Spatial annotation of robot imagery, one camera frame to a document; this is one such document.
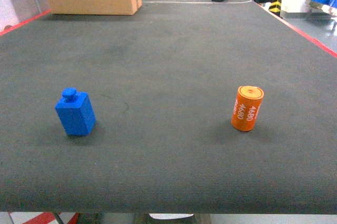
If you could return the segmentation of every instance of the gray floor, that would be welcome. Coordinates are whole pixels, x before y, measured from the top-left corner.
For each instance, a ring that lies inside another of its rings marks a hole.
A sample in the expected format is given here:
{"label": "gray floor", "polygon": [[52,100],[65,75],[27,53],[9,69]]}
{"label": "gray floor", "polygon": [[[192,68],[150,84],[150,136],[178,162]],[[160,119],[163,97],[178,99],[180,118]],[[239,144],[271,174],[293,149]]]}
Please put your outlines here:
{"label": "gray floor", "polygon": [[337,30],[332,31],[333,20],[287,18],[288,23],[319,40],[331,50],[337,52]]}

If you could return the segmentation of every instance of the orange can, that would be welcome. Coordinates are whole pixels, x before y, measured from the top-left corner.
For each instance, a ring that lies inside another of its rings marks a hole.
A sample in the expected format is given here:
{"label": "orange can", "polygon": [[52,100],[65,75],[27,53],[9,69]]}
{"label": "orange can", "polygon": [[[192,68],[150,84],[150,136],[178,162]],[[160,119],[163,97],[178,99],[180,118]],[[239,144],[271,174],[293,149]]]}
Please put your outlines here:
{"label": "orange can", "polygon": [[240,86],[237,90],[232,125],[240,131],[251,131],[264,97],[259,87]]}

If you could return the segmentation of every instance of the dark gray mat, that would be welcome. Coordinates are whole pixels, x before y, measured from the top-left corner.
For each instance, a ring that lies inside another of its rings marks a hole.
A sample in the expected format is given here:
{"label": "dark gray mat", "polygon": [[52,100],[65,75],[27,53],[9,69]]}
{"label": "dark gray mat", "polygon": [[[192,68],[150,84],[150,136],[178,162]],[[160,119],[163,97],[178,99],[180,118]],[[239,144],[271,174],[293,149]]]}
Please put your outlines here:
{"label": "dark gray mat", "polygon": [[[337,59],[254,3],[49,15],[0,48],[2,211],[337,214]],[[265,99],[242,133],[248,84]],[[88,137],[54,111],[67,86]]]}

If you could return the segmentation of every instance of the blue block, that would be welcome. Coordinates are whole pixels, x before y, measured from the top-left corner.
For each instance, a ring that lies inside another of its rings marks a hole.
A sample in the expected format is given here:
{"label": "blue block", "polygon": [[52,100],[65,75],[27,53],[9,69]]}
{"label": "blue block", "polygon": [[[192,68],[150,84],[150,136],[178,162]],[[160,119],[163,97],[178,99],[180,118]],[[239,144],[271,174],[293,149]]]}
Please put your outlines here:
{"label": "blue block", "polygon": [[88,135],[94,127],[96,118],[88,93],[64,89],[55,110],[67,135]]}

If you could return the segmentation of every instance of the traffic cone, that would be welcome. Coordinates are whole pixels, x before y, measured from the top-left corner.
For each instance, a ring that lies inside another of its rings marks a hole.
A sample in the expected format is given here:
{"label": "traffic cone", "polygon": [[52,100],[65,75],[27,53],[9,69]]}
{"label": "traffic cone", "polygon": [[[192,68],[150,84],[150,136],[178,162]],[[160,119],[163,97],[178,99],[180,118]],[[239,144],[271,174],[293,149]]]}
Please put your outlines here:
{"label": "traffic cone", "polygon": [[272,4],[269,6],[269,11],[274,13],[276,16],[280,16],[282,0],[273,0]]}

